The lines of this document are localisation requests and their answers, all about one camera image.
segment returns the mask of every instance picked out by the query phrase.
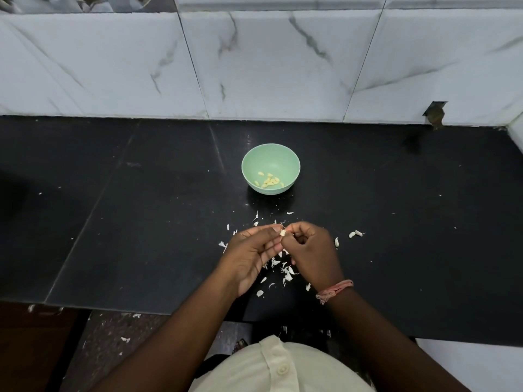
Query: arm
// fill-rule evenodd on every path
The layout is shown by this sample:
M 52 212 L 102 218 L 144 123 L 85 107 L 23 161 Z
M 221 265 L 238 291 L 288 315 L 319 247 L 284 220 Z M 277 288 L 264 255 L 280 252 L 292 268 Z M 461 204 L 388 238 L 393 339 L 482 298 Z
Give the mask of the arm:
M 282 250 L 279 225 L 236 234 L 214 272 L 160 329 L 92 392 L 183 392 L 204 360 L 231 307 Z
M 317 291 L 344 280 L 333 240 L 327 230 L 294 223 L 285 230 L 282 245 L 292 262 Z M 378 390 L 468 391 L 430 356 L 390 324 L 358 293 L 347 288 L 327 305 L 347 332 L 370 370 Z

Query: hand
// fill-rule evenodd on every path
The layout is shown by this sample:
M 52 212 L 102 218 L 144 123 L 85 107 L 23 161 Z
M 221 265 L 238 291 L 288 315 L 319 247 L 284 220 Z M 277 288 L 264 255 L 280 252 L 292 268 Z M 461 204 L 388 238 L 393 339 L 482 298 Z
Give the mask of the hand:
M 227 244 L 215 272 L 238 285 L 238 297 L 249 290 L 263 265 L 283 250 L 279 234 L 282 229 L 281 224 L 249 228 Z
M 292 264 L 318 292 L 344 280 L 329 231 L 307 222 L 293 223 L 285 231 L 292 234 L 286 234 L 281 244 L 291 255 Z

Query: person's left hand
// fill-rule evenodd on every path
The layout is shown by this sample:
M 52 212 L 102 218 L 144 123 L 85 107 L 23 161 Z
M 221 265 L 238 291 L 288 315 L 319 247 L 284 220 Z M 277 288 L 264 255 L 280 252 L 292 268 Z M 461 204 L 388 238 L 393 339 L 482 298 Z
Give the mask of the person's left hand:
M 263 265 L 284 247 L 281 224 L 249 228 L 234 235 L 220 258 L 215 272 L 238 285 L 238 297 L 252 286 Z

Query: mint green bowl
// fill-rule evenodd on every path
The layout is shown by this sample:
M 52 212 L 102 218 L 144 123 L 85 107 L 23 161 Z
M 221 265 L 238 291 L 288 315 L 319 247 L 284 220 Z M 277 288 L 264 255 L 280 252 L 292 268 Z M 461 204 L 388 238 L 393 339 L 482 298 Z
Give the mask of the mint green bowl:
M 265 195 L 276 195 L 291 188 L 300 174 L 300 160 L 289 147 L 267 143 L 252 148 L 242 160 L 242 173 L 254 191 Z M 262 188 L 262 184 L 271 173 L 280 182 Z

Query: person's right hand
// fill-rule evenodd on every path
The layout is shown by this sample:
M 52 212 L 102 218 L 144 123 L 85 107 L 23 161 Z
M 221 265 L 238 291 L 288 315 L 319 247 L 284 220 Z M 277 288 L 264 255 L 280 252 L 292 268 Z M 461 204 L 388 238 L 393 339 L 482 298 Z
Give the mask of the person's right hand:
M 334 241 L 329 231 L 307 222 L 297 222 L 285 228 L 281 245 L 289 252 L 303 277 L 318 291 L 344 280 Z

